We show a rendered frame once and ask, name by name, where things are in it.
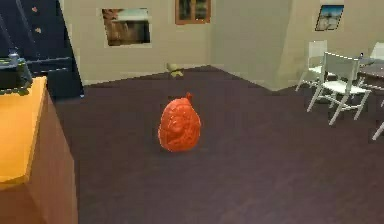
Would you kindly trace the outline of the dark dining table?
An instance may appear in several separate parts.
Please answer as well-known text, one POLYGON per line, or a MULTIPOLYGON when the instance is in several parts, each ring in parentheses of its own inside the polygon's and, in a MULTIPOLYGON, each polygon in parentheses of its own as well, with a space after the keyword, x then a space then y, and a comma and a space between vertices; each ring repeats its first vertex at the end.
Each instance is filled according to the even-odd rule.
POLYGON ((384 93, 384 60, 362 58, 358 77, 359 87, 384 93))

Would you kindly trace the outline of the orange wooden cabinet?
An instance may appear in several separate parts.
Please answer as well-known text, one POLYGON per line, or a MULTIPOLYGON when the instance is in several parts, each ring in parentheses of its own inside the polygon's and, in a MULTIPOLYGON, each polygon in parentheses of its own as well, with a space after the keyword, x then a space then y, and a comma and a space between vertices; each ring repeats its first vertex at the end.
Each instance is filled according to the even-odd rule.
POLYGON ((0 96, 0 224, 79 224, 74 160, 46 82, 0 96))

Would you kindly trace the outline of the small yellow-green object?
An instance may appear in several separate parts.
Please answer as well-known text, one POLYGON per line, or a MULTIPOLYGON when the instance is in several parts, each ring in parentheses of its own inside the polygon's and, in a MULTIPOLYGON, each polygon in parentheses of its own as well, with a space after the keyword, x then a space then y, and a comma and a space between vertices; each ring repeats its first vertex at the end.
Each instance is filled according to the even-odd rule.
POLYGON ((167 63, 166 68, 170 72, 170 75, 172 77, 177 77, 177 76, 182 77, 183 76, 182 69, 179 68, 176 64, 167 63))

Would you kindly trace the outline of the red lumpy bag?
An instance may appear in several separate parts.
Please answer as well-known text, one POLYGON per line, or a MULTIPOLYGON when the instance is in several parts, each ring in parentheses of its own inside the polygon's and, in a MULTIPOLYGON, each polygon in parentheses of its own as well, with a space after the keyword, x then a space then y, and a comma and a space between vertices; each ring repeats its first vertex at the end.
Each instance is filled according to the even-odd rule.
POLYGON ((162 112, 158 140, 169 152, 186 152, 199 141, 201 120, 192 105, 192 94, 170 101, 162 112))

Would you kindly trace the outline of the dark blue cupboard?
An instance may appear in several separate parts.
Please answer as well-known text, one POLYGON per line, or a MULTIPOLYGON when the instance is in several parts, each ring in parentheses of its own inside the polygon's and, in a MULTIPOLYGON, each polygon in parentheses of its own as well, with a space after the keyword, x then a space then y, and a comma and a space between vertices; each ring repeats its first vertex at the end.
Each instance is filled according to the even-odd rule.
POLYGON ((52 100, 84 96, 59 0, 0 0, 0 58, 11 51, 47 77, 52 100))

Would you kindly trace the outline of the white framed landscape picture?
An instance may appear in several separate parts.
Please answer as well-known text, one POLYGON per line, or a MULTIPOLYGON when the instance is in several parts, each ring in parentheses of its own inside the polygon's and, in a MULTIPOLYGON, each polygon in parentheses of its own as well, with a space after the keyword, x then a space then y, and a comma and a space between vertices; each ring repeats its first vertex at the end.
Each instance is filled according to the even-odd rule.
POLYGON ((109 46, 151 42, 147 8, 104 8, 101 14, 109 46))

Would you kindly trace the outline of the black box appliance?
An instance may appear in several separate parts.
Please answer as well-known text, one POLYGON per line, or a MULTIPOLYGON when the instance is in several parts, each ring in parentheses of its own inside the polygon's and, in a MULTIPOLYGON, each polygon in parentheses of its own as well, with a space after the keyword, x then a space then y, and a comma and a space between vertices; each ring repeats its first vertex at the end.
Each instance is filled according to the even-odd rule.
POLYGON ((15 49, 7 58, 0 58, 0 95, 17 93, 28 95, 33 79, 26 60, 15 49))

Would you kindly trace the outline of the brown framed picture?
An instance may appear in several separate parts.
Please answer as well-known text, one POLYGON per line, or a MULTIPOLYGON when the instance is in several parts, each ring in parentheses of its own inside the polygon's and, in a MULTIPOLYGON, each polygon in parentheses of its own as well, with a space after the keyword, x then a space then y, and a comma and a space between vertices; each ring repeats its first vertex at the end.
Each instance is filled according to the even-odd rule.
POLYGON ((175 24, 208 24, 211 0, 175 0, 175 24))

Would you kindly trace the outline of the black framed blue picture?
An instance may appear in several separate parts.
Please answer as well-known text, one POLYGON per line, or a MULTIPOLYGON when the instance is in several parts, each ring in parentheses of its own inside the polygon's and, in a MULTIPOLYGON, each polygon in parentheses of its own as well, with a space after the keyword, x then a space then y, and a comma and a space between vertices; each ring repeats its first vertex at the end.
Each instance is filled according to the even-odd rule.
POLYGON ((318 14, 315 30, 336 30, 339 26, 343 10, 343 5, 322 5, 318 14))

